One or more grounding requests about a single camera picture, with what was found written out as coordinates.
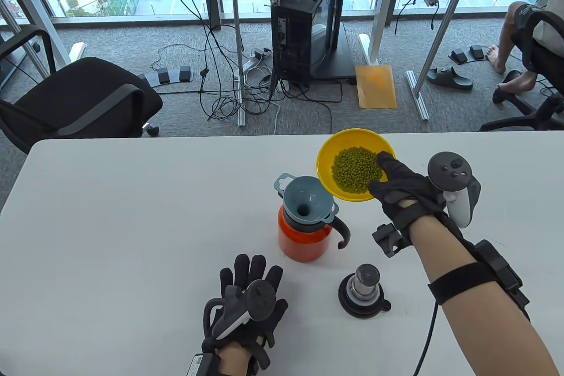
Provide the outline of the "person's right hand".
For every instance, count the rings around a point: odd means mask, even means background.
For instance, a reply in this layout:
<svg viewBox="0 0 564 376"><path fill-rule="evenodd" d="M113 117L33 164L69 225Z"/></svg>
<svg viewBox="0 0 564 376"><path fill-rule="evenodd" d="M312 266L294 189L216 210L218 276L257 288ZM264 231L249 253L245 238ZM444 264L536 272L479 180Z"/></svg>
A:
<svg viewBox="0 0 564 376"><path fill-rule="evenodd" d="M386 234L379 229L378 243L387 240L390 250L412 245L410 227L421 217L432 216L445 227L450 225L445 204L439 201L438 191L428 177L413 172L387 152L378 153L375 162L386 174L387 181L371 181L368 191L381 203L394 227Z"/></svg>

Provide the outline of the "person's left hand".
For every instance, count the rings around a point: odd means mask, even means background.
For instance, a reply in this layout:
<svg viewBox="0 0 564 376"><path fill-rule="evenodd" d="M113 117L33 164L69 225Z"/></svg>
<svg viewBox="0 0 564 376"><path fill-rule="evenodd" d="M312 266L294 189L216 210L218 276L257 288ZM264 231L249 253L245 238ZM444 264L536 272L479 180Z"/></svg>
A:
<svg viewBox="0 0 564 376"><path fill-rule="evenodd" d="M220 271L220 297L204 307L202 358L197 375L255 376L270 366L267 348L288 309L276 294L283 270L266 269L263 255L240 254Z"/></svg>

